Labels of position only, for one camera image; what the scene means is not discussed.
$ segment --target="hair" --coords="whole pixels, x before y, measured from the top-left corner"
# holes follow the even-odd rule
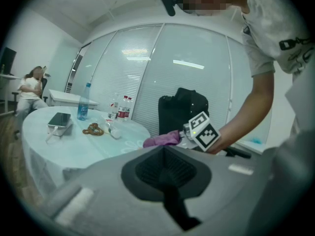
[[[42,67],[41,67],[41,66],[37,66],[37,67],[33,68],[33,70],[32,70],[29,74],[27,74],[27,75],[24,76],[24,79],[33,77],[34,71],[35,71],[36,69],[42,69]]]

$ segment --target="computer monitor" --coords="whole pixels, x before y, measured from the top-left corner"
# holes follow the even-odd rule
[[[0,62],[0,69],[2,68],[2,65],[4,65],[4,74],[10,74],[15,55],[16,51],[7,47],[4,49]]]

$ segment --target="black backpack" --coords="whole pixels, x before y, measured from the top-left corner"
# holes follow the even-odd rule
[[[204,111],[208,116],[208,100],[195,90],[178,88],[175,96],[162,96],[158,101],[159,134],[182,130],[183,125]]]

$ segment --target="white tablecloth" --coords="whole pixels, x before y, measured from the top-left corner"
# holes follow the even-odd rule
[[[48,142],[47,123],[57,113],[71,114],[73,125],[63,136],[53,136]],[[150,137],[142,125],[132,121],[115,121],[122,136],[114,139],[109,134],[85,135],[83,129],[97,122],[103,127],[107,113],[89,110],[88,119],[78,120],[77,108],[48,107],[29,114],[23,123],[22,143],[27,168],[43,197],[66,181],[65,174],[84,169],[95,162],[142,148]]]

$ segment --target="person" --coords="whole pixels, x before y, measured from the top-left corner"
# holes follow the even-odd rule
[[[251,93],[238,114],[220,129],[221,137],[208,150],[216,154],[259,125],[271,109],[274,97],[274,61],[293,74],[305,69],[314,42],[303,18],[290,0],[173,0],[184,12],[215,15],[231,5],[241,8],[243,44],[253,78]],[[298,132],[295,119],[291,134]]]
[[[31,109],[40,109],[48,105],[40,98],[42,94],[43,71],[41,66],[35,67],[29,74],[21,80],[18,91],[20,100],[17,105],[17,122],[19,131],[22,132],[22,124]]]

